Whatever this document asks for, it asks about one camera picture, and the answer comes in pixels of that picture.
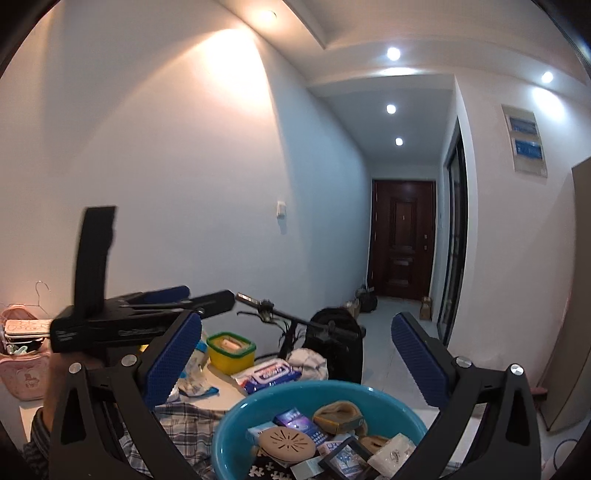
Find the person's left hand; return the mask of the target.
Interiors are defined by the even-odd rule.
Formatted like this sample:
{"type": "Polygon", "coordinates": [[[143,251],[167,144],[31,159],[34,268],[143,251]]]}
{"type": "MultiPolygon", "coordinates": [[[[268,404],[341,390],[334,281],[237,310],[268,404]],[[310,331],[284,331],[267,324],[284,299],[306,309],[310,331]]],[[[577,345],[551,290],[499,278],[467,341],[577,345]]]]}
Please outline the person's left hand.
{"type": "Polygon", "coordinates": [[[103,367],[103,363],[82,353],[52,353],[49,360],[48,383],[43,399],[43,421],[48,429],[52,428],[53,418],[59,403],[60,395],[69,374],[69,367],[80,363],[89,370],[103,367]]]}

